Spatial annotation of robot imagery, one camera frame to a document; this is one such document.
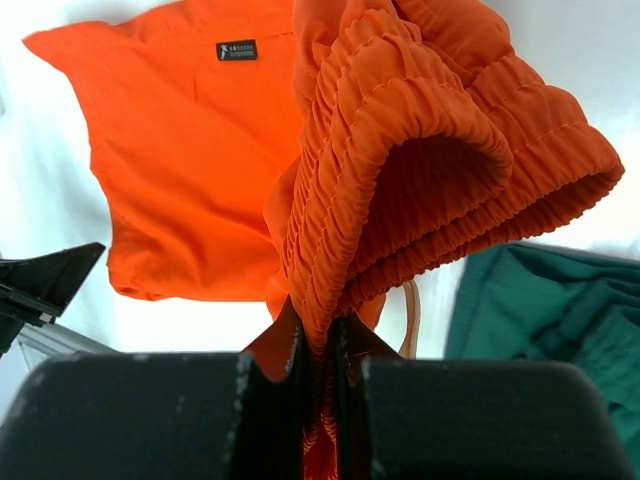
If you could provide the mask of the green shorts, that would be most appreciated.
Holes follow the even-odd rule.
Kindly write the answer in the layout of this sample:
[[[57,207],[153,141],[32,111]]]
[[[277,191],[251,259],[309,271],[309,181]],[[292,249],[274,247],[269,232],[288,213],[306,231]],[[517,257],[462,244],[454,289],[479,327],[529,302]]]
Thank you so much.
[[[639,475],[639,265],[513,244],[471,256],[448,360],[568,363],[597,388]]]

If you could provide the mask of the aluminium mounting rail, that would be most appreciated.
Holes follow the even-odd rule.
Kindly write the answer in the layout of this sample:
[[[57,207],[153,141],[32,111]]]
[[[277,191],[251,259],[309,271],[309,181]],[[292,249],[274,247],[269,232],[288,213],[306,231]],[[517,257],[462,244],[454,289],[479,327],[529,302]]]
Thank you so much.
[[[57,324],[43,327],[25,324],[17,339],[47,356],[69,355],[78,352],[91,354],[118,353],[117,350]]]

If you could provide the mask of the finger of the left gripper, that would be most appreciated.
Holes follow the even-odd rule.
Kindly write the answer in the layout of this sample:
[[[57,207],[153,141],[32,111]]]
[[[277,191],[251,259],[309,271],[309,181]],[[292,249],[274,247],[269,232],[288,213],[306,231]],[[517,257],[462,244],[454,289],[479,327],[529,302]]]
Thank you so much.
[[[47,255],[1,261],[1,348],[27,325],[42,328],[62,316],[106,247],[93,242]]]

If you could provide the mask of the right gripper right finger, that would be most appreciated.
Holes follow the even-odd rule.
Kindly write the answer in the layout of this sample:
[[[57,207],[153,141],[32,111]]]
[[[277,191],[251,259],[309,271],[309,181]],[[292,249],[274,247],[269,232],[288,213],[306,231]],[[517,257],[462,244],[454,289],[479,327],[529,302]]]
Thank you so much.
[[[342,479],[631,479],[588,377],[568,363],[406,360],[335,323]]]

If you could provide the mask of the orange shorts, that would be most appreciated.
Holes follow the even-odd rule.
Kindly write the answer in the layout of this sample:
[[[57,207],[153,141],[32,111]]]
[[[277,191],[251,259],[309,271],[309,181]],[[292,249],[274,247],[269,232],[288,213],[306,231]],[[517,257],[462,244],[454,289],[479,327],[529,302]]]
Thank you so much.
[[[555,230],[624,168],[479,1],[178,1],[28,36],[70,81],[141,300],[291,301],[316,389],[304,475],[337,475],[331,322]]]

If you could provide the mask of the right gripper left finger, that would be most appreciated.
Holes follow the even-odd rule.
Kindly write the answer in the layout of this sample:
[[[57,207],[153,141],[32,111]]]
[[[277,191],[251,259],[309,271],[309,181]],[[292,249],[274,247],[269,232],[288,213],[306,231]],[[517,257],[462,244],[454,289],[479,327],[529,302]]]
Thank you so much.
[[[41,363],[1,428],[5,479],[299,479],[304,335],[285,305],[235,353]]]

